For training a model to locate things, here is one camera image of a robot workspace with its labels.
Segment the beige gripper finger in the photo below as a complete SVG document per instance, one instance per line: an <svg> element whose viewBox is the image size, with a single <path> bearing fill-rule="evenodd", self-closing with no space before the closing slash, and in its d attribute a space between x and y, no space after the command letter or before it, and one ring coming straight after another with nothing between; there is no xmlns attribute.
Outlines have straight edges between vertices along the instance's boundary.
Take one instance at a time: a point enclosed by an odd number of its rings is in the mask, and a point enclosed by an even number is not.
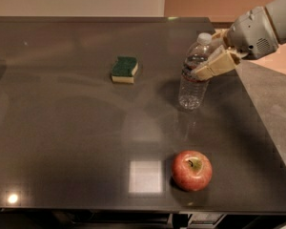
<svg viewBox="0 0 286 229"><path fill-rule="evenodd" d="M228 29L218 29L212 35L212 39L222 39L225 42L227 42L228 41L227 35L228 35Z"/></svg>
<svg viewBox="0 0 286 229"><path fill-rule="evenodd" d="M235 49L219 46L206 62L191 71L191 76L198 81L209 80L234 70L240 60L241 56Z"/></svg>

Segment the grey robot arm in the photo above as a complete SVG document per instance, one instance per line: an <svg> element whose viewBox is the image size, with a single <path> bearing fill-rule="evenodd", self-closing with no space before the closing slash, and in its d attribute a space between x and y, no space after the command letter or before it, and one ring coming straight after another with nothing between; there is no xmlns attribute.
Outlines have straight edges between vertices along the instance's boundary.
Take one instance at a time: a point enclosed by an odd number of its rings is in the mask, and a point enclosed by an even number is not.
<svg viewBox="0 0 286 229"><path fill-rule="evenodd" d="M242 59L257 60L286 43L286 0L275 0L240 15L230 28L213 35L216 49L192 70L199 80L230 72Z"/></svg>

